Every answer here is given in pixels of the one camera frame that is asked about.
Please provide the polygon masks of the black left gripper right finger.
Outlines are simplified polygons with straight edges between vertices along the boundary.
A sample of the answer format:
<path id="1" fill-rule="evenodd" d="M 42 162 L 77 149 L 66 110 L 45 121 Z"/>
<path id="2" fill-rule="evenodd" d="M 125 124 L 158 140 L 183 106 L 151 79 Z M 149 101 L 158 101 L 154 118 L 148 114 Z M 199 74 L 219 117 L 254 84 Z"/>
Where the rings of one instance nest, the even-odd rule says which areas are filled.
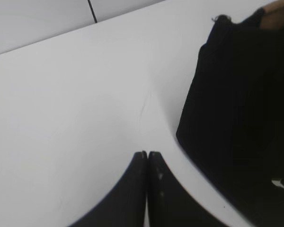
<path id="1" fill-rule="evenodd" d="M 224 227 L 184 189 L 163 156 L 148 157 L 148 214 L 151 227 Z"/>

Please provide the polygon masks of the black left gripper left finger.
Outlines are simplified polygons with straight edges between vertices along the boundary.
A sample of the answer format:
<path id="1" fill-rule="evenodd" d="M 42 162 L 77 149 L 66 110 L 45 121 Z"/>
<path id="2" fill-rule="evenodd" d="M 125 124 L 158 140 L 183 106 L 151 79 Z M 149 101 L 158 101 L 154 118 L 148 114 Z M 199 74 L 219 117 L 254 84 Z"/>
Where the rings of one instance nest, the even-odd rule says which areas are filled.
<path id="1" fill-rule="evenodd" d="M 126 171 L 91 211 L 73 227 L 142 227 L 147 191 L 147 154 L 136 152 Z"/>

